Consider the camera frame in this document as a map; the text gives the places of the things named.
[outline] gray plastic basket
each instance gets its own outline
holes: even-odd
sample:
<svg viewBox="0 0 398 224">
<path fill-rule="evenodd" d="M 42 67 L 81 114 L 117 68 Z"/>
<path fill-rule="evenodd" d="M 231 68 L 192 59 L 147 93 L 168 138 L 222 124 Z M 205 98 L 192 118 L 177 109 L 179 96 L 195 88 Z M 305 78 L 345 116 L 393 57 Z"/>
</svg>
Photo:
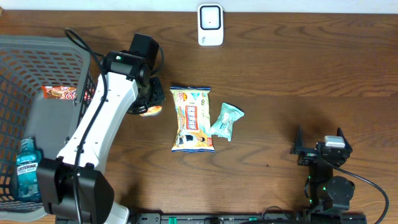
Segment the gray plastic basket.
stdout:
<svg viewBox="0 0 398 224">
<path fill-rule="evenodd" d="M 93 98 L 89 66 L 89 53 L 66 38 L 0 35 L 0 219 L 46 215 L 41 203 L 17 200 L 20 141 L 35 137 L 43 156 L 56 158 Z M 76 86 L 77 98 L 44 99 L 42 85 Z"/>
</svg>

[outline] snack bag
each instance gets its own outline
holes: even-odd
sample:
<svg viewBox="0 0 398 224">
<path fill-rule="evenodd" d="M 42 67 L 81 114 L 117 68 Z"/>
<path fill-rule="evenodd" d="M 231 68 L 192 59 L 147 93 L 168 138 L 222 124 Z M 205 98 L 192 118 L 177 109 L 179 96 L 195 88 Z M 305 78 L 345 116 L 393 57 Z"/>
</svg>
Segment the snack bag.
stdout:
<svg viewBox="0 0 398 224">
<path fill-rule="evenodd" d="M 73 100 L 76 98 L 76 87 L 42 86 L 45 99 Z"/>
<path fill-rule="evenodd" d="M 151 106 L 148 108 L 146 113 L 140 114 L 139 116 L 155 116 L 162 112 L 162 106 Z"/>
<path fill-rule="evenodd" d="M 172 152 L 214 152 L 209 134 L 210 115 L 208 93 L 210 87 L 172 86 L 178 131 Z"/>
<path fill-rule="evenodd" d="M 210 128 L 210 134 L 216 134 L 218 137 L 228 138 L 228 141 L 231 141 L 233 124 L 237 119 L 243 117 L 243 115 L 243 111 L 232 105 L 223 103 L 217 121 Z"/>
</svg>

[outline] white wall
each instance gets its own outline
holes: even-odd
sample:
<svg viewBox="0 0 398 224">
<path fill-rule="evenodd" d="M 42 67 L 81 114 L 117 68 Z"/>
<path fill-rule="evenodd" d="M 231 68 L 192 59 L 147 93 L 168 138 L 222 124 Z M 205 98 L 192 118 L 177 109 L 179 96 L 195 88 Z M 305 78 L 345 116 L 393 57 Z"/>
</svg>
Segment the white wall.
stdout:
<svg viewBox="0 0 398 224">
<path fill-rule="evenodd" d="M 196 11 L 201 0 L 0 0 L 4 9 Z M 398 0 L 215 0 L 226 12 L 398 13 Z"/>
</svg>

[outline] wooden table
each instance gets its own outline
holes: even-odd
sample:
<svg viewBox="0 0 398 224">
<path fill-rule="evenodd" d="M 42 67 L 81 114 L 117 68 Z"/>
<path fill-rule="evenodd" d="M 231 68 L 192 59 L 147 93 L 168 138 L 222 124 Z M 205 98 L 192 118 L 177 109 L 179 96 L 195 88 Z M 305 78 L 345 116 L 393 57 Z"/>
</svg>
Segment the wooden table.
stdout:
<svg viewBox="0 0 398 224">
<path fill-rule="evenodd" d="M 0 18 L 0 34 L 63 37 L 69 27 L 102 54 L 128 49 L 136 32 L 164 48 L 163 112 L 126 115 L 109 153 L 105 176 L 122 205 L 165 213 L 307 206 L 308 167 L 289 154 L 301 124 L 307 146 L 343 129 L 354 151 L 342 168 L 379 184 L 391 202 L 384 223 L 397 223 L 397 16 L 228 12 L 224 26 L 223 45 L 200 47 L 193 12 L 4 11 Z M 233 140 L 215 138 L 214 154 L 171 153 L 171 85 L 211 86 L 211 123 L 222 102 L 242 108 Z M 356 185 L 350 211 L 374 223 L 382 195 L 347 178 Z"/>
</svg>

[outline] blue mouthwash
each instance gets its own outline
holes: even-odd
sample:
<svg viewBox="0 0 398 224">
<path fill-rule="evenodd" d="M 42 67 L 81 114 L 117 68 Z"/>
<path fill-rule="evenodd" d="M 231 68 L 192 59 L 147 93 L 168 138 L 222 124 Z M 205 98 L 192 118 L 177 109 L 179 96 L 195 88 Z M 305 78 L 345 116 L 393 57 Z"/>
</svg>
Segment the blue mouthwash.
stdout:
<svg viewBox="0 0 398 224">
<path fill-rule="evenodd" d="M 18 200 L 22 202 L 40 202 L 40 191 L 37 183 L 36 169 L 42 159 L 36 150 L 32 138 L 21 141 L 21 153 L 17 156 Z"/>
</svg>

